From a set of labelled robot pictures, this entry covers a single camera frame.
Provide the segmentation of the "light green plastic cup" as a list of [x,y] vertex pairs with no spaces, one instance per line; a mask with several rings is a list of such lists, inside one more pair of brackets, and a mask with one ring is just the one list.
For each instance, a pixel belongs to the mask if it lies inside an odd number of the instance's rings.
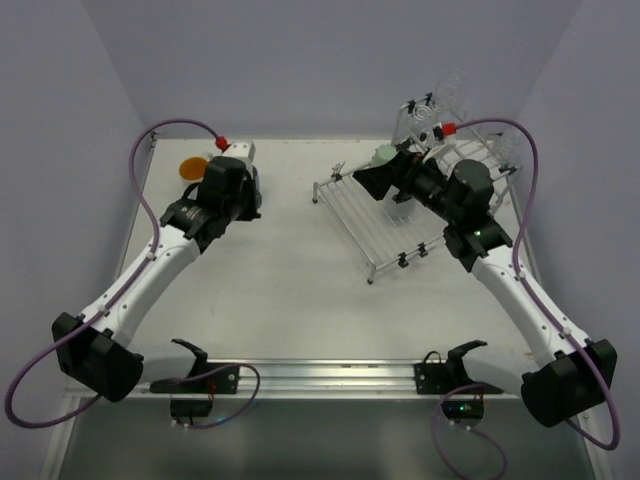
[[396,155],[397,149],[393,145],[381,145],[375,150],[369,166],[375,168],[385,165],[393,160]]

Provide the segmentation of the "grey ceramic mug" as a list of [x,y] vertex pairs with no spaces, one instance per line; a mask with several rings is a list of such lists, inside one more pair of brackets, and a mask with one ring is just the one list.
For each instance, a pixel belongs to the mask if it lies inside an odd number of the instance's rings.
[[413,199],[397,203],[393,197],[388,197],[383,201],[384,212],[396,225],[400,225],[408,221],[415,209],[416,201]]

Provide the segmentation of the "white patterned ceramic mug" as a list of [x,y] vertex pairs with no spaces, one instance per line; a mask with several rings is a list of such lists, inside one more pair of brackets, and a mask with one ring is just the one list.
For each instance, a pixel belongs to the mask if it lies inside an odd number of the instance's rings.
[[204,152],[199,155],[184,159],[178,168],[178,174],[184,185],[192,185],[203,180],[207,165],[213,158],[211,152]]

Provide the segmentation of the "light blue plastic cup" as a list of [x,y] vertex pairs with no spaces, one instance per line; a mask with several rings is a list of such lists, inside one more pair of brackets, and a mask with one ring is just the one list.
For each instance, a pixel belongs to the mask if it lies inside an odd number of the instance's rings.
[[263,203],[263,196],[261,192],[259,172],[255,166],[253,166],[253,174],[254,174],[254,184],[255,184],[255,204],[256,204],[256,209],[259,210]]

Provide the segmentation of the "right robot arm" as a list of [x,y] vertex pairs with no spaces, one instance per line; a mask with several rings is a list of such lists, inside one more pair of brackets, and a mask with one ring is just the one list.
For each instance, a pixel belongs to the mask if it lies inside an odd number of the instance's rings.
[[608,340],[593,341],[566,318],[524,266],[490,212],[494,184],[485,164],[463,159],[445,175],[435,159],[399,152],[353,177],[375,200],[395,188],[397,200],[415,200],[444,220],[450,255],[494,296],[529,347],[530,358],[489,348],[481,340],[450,350],[446,369],[452,387],[486,383],[517,395],[545,427],[605,401],[616,350]]

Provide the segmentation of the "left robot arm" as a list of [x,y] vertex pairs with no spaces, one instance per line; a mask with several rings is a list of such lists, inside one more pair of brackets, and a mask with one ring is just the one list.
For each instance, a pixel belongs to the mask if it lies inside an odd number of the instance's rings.
[[174,339],[138,353],[129,346],[142,320],[168,286],[234,221],[259,218],[261,195],[251,157],[212,158],[202,181],[169,205],[148,246],[116,282],[83,311],[52,324],[63,373],[117,402],[137,385],[205,371],[206,353]]

